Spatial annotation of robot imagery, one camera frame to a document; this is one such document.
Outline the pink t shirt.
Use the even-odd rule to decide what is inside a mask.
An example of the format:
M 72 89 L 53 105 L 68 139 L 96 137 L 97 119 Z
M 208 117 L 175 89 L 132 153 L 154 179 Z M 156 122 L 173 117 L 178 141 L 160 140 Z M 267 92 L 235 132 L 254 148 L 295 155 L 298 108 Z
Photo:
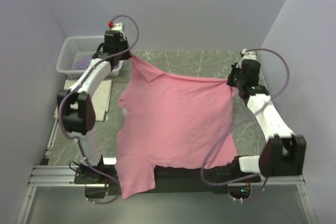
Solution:
M 234 90 L 225 79 L 167 73 L 131 57 L 121 94 L 125 113 L 115 165 L 122 198 L 155 188 L 157 166 L 210 169 L 237 155 L 232 135 Z

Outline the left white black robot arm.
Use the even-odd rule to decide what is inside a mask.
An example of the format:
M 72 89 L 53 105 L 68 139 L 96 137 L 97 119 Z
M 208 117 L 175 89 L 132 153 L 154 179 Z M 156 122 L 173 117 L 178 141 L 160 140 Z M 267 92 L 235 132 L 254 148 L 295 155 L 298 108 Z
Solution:
M 82 156 L 80 166 L 87 169 L 86 176 L 93 183 L 104 179 L 105 170 L 102 155 L 93 139 L 96 114 L 92 97 L 119 61 L 130 57 L 124 32 L 116 28 L 106 30 L 103 42 L 81 77 L 70 88 L 57 93 L 59 126 L 66 138 L 76 142 Z

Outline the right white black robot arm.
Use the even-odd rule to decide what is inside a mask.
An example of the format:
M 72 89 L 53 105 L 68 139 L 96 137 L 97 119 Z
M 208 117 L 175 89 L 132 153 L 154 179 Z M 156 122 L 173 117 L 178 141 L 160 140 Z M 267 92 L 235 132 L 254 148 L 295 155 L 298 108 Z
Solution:
M 243 59 L 232 65 L 227 84 L 238 89 L 245 106 L 255 115 L 266 144 L 260 155 L 235 157 L 230 169 L 235 181 L 249 173 L 264 177 L 299 176 L 302 174 L 307 142 L 286 125 L 271 102 L 265 86 L 259 84 L 260 63 Z

